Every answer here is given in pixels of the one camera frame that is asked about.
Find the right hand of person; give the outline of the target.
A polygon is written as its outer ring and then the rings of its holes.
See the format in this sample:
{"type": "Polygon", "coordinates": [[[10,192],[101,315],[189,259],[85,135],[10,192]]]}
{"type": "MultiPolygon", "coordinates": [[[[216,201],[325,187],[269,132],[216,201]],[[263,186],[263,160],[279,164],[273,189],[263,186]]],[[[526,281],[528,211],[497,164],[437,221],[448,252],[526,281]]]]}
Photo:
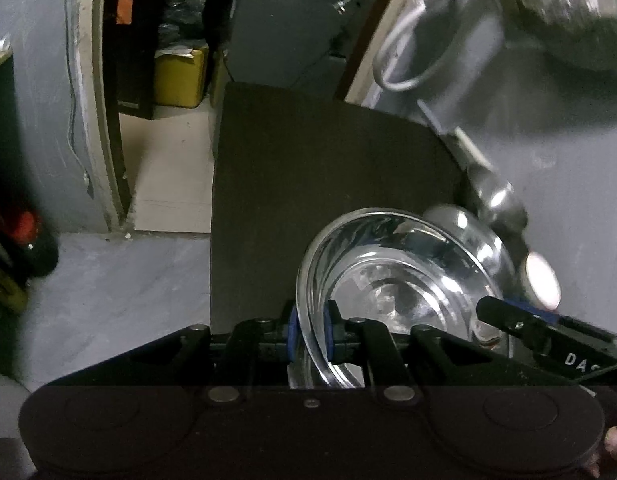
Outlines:
{"type": "Polygon", "coordinates": [[[617,426],[606,432],[603,444],[584,468],[594,479],[600,479],[603,474],[609,474],[613,468],[617,468],[617,426]]]}

